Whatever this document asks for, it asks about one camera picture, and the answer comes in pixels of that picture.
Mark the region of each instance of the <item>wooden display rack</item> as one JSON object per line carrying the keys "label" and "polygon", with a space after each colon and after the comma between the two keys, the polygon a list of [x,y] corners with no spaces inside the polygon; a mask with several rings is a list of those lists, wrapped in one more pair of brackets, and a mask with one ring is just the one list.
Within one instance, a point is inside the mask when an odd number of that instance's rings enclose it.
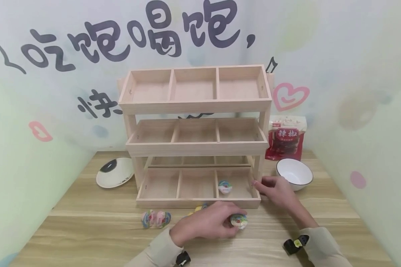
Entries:
{"label": "wooden display rack", "polygon": [[[258,208],[273,74],[263,65],[134,70],[119,79],[141,208],[194,208],[217,200]],[[260,112],[260,118],[159,119],[161,113]],[[218,182],[233,186],[228,195]]]}

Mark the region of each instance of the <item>person's left hand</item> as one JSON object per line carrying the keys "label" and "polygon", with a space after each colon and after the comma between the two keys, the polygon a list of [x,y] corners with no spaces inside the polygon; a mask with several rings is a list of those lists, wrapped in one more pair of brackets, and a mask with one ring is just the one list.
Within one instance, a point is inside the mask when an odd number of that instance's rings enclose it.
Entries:
{"label": "person's left hand", "polygon": [[208,208],[181,219],[169,234],[178,247],[197,237],[232,238],[239,231],[239,228],[233,227],[229,221],[232,214],[246,215],[247,212],[232,202],[217,201]]}

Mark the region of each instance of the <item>sleeve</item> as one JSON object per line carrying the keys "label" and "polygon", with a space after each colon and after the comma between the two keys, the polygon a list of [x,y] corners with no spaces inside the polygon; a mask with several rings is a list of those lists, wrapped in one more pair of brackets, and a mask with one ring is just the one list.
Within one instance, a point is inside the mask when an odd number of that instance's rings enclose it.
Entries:
{"label": "sleeve", "polygon": [[170,267],[175,265],[176,257],[183,248],[176,246],[170,235],[170,228],[166,228],[156,236],[150,245],[135,256],[124,267]]}
{"label": "sleeve", "polygon": [[309,236],[304,249],[315,267],[352,267],[326,228],[306,228],[301,234]]}

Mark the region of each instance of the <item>heart drawing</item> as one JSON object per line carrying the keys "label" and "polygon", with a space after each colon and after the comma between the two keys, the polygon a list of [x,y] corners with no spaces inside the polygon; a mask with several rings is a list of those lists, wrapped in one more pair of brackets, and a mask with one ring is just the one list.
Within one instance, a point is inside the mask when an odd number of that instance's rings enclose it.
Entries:
{"label": "heart drawing", "polygon": [[52,141],[52,136],[46,131],[46,128],[38,121],[32,121],[28,124],[35,138],[42,142]]}
{"label": "heart drawing", "polygon": [[[281,89],[283,89],[286,92],[285,92],[285,96],[282,96],[279,99],[278,92]],[[298,92],[302,92],[303,96],[301,99],[296,101],[296,99],[293,98],[292,96]],[[288,82],[283,82],[283,83],[279,84],[277,87],[275,87],[275,89],[273,90],[273,102],[276,106],[276,109],[279,112],[282,112],[285,110],[293,109],[293,108],[299,106],[300,104],[302,104],[309,96],[309,93],[310,93],[309,88],[307,88],[305,86],[300,86],[300,87],[294,88],[292,84],[290,84]]]}

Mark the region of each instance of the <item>white bowl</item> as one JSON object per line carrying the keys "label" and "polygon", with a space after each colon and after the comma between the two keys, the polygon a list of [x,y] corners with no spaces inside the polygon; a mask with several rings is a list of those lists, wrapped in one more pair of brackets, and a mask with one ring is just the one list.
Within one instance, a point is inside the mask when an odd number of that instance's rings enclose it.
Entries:
{"label": "white bowl", "polygon": [[115,188],[123,185],[134,174],[130,158],[116,158],[102,166],[97,173],[97,184],[102,188]]}
{"label": "white bowl", "polygon": [[299,191],[313,181],[313,173],[309,167],[295,159],[285,158],[278,161],[276,171],[290,182],[293,191]]}

